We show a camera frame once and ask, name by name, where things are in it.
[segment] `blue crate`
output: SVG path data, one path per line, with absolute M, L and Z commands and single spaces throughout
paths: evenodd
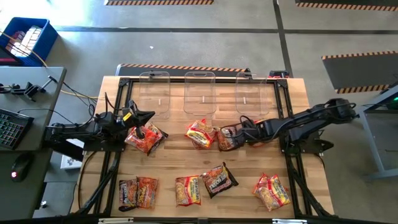
M 17 31 L 27 32 L 32 26 L 37 26 L 39 28 L 43 28 L 42 32 L 39 35 L 39 38 L 36 41 L 36 44 L 33 47 L 33 51 L 39 55 L 43 60 L 47 58 L 50 53 L 50 50 L 58 37 L 57 31 L 51 26 L 50 21 L 48 19 L 31 19 L 31 18 L 22 18 L 22 17 L 14 17 L 11 19 L 10 23 L 4 30 L 4 33 L 13 36 Z M 6 47 L 9 38 L 5 35 L 0 36 L 0 45 Z M 22 60 L 23 65 L 26 67 L 41 67 L 43 63 L 34 55 L 30 54 L 28 57 L 18 57 Z

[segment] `gray floor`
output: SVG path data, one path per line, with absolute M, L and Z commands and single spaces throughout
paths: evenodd
M 309 9 L 295 7 L 294 0 L 279 2 L 286 29 L 398 29 L 398 12 Z M 98 0 L 41 0 L 35 5 L 36 11 L 28 5 L 18 10 L 3 8 L 0 24 L 6 24 L 13 16 L 47 16 L 55 26 L 277 28 L 272 0 L 136 7 L 104 6 Z M 59 34 L 61 38 L 49 55 L 48 64 L 67 67 L 66 82 L 92 96 L 98 94 L 102 77 L 114 75 L 120 63 L 249 67 L 256 73 L 284 69 L 278 34 Z M 337 97 L 320 59 L 322 55 L 396 50 L 398 35 L 289 34 L 286 40 L 294 77 L 305 79 L 310 104 L 314 105 Z M 353 93 L 340 97 L 361 104 L 374 95 Z M 56 110 L 76 122 L 88 117 L 86 106 L 68 95 L 60 97 Z M 53 121 L 62 120 L 54 117 Z M 376 166 L 361 123 L 327 127 L 323 138 L 335 143 L 335 148 L 327 151 L 324 158 L 335 213 L 344 218 L 397 223 L 398 178 L 373 182 L 363 179 L 364 175 L 375 172 Z M 35 217 L 66 214 L 70 207 L 78 172 L 59 170 L 60 155 L 54 154 L 51 163 L 46 180 L 53 183 L 48 184 L 45 192 L 50 206 L 36 211 Z

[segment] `wooden table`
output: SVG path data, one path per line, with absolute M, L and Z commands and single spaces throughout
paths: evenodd
M 96 113 L 105 110 L 104 93 L 111 102 L 115 101 L 120 77 L 104 77 Z M 309 107 L 304 80 L 299 78 L 288 79 L 290 98 L 294 113 L 301 112 Z M 214 217 L 214 218 L 293 218 L 293 206 L 286 205 L 280 209 L 268 212 L 262 202 L 252 195 L 254 185 L 262 173 L 277 174 L 282 184 L 289 189 L 289 180 L 285 157 L 279 149 L 279 141 L 270 142 L 264 147 L 241 147 L 235 151 L 220 152 L 217 143 L 210 150 L 195 150 L 189 139 L 184 137 L 186 128 L 193 123 L 183 111 L 183 83 L 171 84 L 171 115 L 168 120 L 157 120 L 154 124 L 169 133 L 158 149 L 146 156 L 141 151 L 126 147 L 122 153 L 119 166 L 119 180 L 133 179 L 135 176 L 159 178 L 159 187 L 156 195 L 155 209 L 135 209 L 129 212 L 120 212 L 119 186 L 113 192 L 114 202 L 112 217 Z M 212 125 L 224 126 L 237 123 L 234 84 L 216 84 L 217 105 Z M 133 99 L 137 99 L 139 89 L 133 88 Z M 270 112 L 266 119 L 277 118 L 275 96 L 269 87 L 268 103 Z M 104 153 L 99 152 L 92 157 L 86 166 L 81 183 L 82 204 L 90 197 L 97 187 Z M 176 207 L 175 178 L 191 175 L 200 175 L 225 162 L 231 173 L 239 182 L 214 198 L 210 199 L 208 192 L 200 181 L 201 206 Z M 303 164 L 309 189 L 326 210 L 333 213 L 325 171 L 321 161 L 314 155 L 304 154 Z M 71 212 L 77 210 L 77 193 Z M 105 206 L 108 189 L 105 189 L 101 211 Z M 300 208 L 304 211 L 302 193 L 298 190 Z

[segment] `keyboard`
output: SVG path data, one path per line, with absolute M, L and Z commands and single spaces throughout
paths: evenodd
M 21 142 L 33 118 L 0 109 L 0 147 L 14 150 Z

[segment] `yellow black striped tape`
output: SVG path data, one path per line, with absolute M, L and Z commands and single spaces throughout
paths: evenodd
M 361 56 L 372 56 L 372 55 L 386 55 L 396 54 L 395 50 L 388 50 L 385 52 L 369 52 L 369 53 L 356 53 L 356 54 L 341 54 L 341 55 L 326 55 L 322 56 L 322 60 L 333 59 L 333 58 L 346 58 L 346 57 L 361 57 Z
M 351 5 L 351 4 L 328 4 L 328 3 L 296 3 L 298 7 L 317 7 L 323 9 L 357 9 L 357 10 L 374 10 L 374 11 L 398 11 L 397 6 L 365 6 L 365 5 Z
M 374 86 L 357 86 L 349 88 L 339 88 L 336 90 L 338 94 L 344 93 L 362 93 L 367 91 L 381 91 L 389 88 L 389 85 L 374 85 Z
M 105 0 L 106 6 L 206 5 L 214 0 Z
M 223 72 L 244 72 L 246 70 L 245 68 L 214 68 L 214 67 L 197 67 L 197 66 L 178 66 L 178 65 L 140 65 L 140 64 L 126 64 L 126 63 L 120 64 L 120 67 L 223 71 Z

